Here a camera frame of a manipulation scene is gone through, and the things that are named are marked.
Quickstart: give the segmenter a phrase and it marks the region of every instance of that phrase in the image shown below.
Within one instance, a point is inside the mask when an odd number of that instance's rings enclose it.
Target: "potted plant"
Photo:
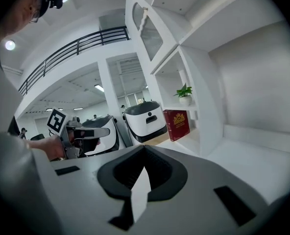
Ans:
[[[182,87],[182,89],[176,91],[176,95],[179,96],[180,98],[180,104],[184,106],[189,106],[192,103],[192,88],[191,87],[186,87],[186,84]]]

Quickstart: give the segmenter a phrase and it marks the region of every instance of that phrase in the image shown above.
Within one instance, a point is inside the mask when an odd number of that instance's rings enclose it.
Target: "metal railing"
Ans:
[[[22,95],[26,95],[28,90],[51,69],[61,62],[81,54],[83,51],[96,46],[102,46],[111,42],[129,40],[126,26],[100,30],[63,46],[55,53],[45,59],[24,81],[19,88]]]

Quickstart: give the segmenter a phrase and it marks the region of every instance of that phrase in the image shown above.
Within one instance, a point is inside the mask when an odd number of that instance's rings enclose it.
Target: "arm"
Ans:
[[[65,153],[63,151],[62,143],[57,135],[42,140],[23,140],[28,144],[29,148],[35,148],[45,151],[49,160],[56,158],[64,158]]]

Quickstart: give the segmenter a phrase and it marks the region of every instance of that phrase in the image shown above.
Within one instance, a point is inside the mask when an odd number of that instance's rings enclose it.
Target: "red book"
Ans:
[[[169,137],[171,141],[190,133],[189,120],[186,111],[164,110]]]

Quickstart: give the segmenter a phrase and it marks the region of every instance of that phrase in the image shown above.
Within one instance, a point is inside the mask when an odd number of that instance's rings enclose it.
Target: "eyeglasses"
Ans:
[[[33,0],[33,6],[35,8],[37,8],[37,9],[33,13],[30,23],[37,23],[37,21],[39,19],[39,16],[40,16],[40,10],[41,10],[41,7],[42,7],[42,2],[43,2],[43,0]]]

